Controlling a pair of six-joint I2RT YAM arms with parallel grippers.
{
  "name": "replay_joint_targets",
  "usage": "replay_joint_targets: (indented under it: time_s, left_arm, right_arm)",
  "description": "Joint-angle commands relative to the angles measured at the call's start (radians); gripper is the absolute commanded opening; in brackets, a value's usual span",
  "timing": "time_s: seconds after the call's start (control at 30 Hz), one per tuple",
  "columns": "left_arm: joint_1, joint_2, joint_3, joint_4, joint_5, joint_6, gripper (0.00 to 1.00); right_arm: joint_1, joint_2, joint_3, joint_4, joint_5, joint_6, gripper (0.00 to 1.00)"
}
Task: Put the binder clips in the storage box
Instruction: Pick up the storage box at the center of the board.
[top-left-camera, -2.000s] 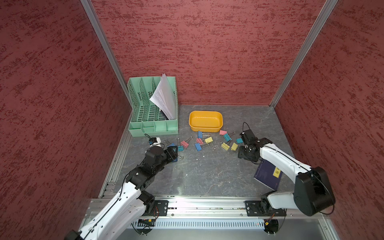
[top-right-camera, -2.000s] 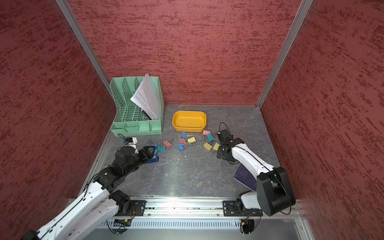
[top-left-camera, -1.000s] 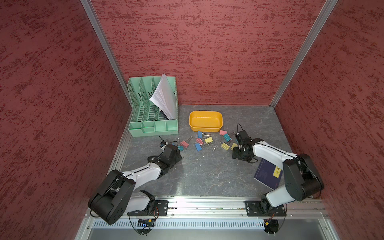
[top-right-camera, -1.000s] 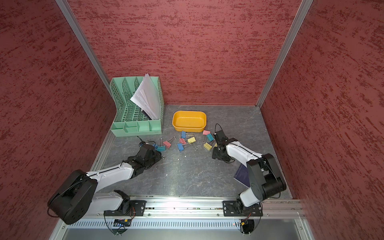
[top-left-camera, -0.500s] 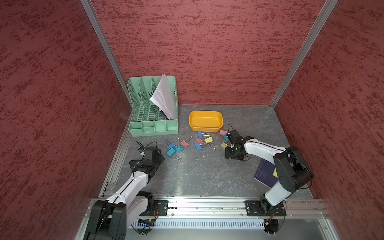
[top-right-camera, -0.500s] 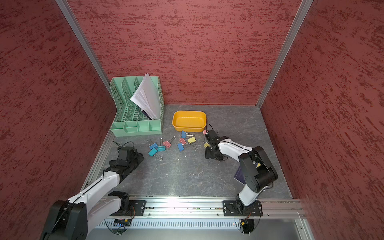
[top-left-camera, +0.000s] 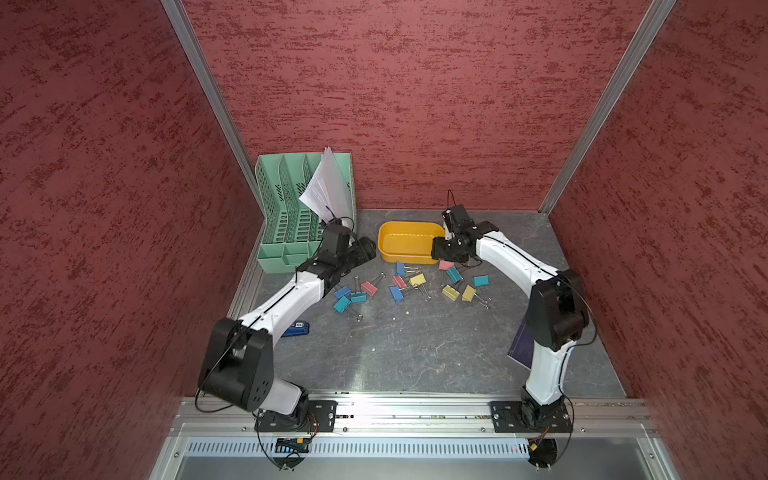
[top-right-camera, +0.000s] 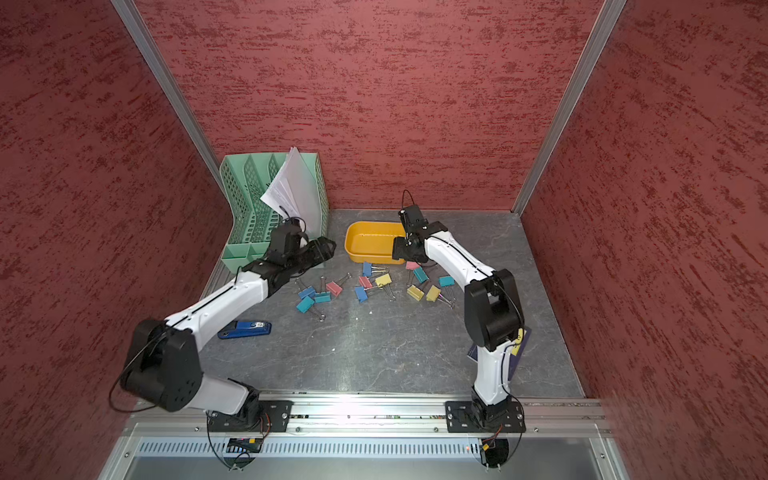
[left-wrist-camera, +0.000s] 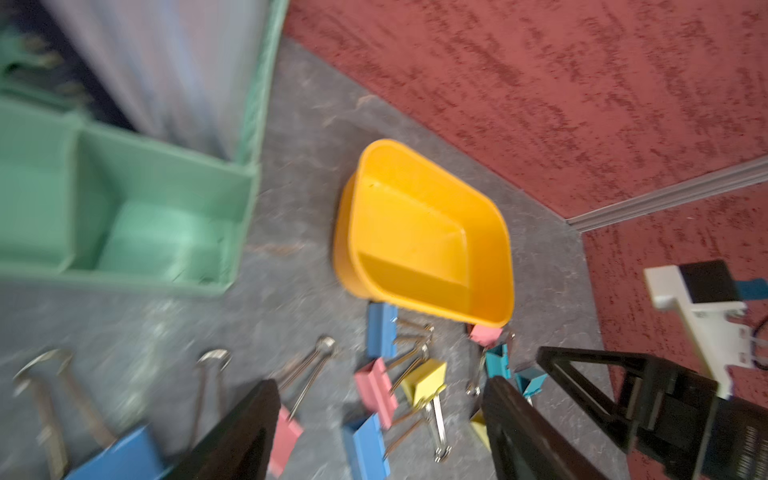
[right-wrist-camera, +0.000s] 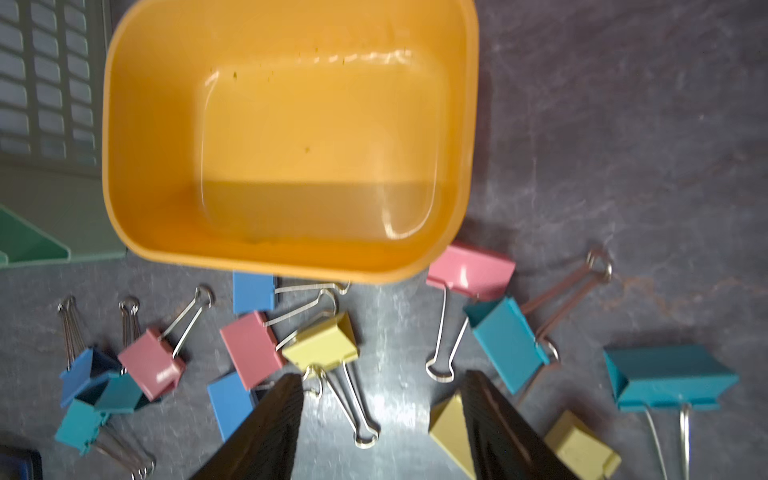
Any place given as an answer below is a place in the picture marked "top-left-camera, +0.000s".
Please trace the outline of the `yellow binder clip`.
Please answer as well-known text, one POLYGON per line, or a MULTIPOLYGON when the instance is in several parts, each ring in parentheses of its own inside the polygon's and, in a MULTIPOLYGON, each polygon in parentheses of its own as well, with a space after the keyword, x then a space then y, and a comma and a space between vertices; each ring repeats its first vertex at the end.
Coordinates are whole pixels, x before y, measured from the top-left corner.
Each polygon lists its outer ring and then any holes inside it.
POLYGON ((429 301, 432 296, 427 290, 427 279, 426 276, 423 273, 419 273, 415 276, 412 276, 408 280, 409 285, 416 291, 418 291, 427 301, 429 301))
POLYGON ((463 282, 459 281, 454 284, 446 284, 443 286, 441 293, 450 301, 455 302, 461 296, 461 289, 463 282))
POLYGON ((472 303, 472 302, 479 303, 486 309, 491 308, 490 301, 488 299, 483 298, 480 292, 475 287, 472 287, 472 286, 465 287, 464 291, 462 292, 461 299, 467 303, 472 303))

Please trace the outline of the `yellow plastic storage box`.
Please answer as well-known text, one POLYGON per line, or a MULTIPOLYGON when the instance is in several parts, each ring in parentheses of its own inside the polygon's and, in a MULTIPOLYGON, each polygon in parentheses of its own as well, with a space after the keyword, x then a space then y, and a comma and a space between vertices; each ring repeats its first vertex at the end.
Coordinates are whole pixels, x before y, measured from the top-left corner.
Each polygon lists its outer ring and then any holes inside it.
POLYGON ((378 250, 387 263, 435 265, 432 244, 444 237, 442 225, 431 222, 389 221, 378 231, 378 250))

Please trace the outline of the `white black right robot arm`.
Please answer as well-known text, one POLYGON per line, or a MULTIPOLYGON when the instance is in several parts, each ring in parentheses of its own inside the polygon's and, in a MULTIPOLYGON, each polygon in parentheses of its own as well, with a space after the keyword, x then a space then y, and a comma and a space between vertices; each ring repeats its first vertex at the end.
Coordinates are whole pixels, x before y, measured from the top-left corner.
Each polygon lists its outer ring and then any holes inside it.
POLYGON ((462 205, 442 212, 445 235, 432 243, 432 257, 455 263, 488 263, 528 297, 523 326, 533 342, 530 373, 520 415, 529 428, 552 419, 564 403, 563 377, 571 350, 590 323, 581 276, 558 270, 514 244, 494 224, 475 222, 462 205))

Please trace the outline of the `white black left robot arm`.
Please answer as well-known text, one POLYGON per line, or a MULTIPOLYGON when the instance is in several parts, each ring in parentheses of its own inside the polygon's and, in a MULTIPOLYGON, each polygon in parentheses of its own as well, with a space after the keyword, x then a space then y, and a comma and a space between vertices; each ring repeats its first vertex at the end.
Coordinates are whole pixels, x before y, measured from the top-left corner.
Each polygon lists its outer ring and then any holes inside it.
POLYGON ((266 302, 237 319, 216 322, 200 370, 206 393, 244 411, 269 411, 301 424, 307 391, 275 376, 274 350, 288 328, 351 271, 376 257, 376 244, 339 221, 326 226, 315 254, 266 302))

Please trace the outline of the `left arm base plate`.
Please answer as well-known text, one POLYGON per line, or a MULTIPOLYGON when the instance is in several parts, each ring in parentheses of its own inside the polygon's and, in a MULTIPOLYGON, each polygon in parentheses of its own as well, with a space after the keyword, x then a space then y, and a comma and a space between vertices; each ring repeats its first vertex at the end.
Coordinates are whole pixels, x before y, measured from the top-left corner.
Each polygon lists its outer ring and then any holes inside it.
POLYGON ((298 432, 308 435, 332 432, 338 403, 332 400, 300 400, 290 414, 259 410, 254 429, 260 433, 298 432))

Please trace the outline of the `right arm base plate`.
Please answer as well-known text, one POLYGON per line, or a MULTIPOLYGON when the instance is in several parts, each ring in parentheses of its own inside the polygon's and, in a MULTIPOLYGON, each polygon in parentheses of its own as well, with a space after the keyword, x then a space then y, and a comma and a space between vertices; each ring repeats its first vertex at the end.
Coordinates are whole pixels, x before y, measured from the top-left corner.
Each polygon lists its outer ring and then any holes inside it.
POLYGON ((496 433, 571 433, 573 424, 562 399, 539 406, 533 401, 491 401, 490 419, 496 433))

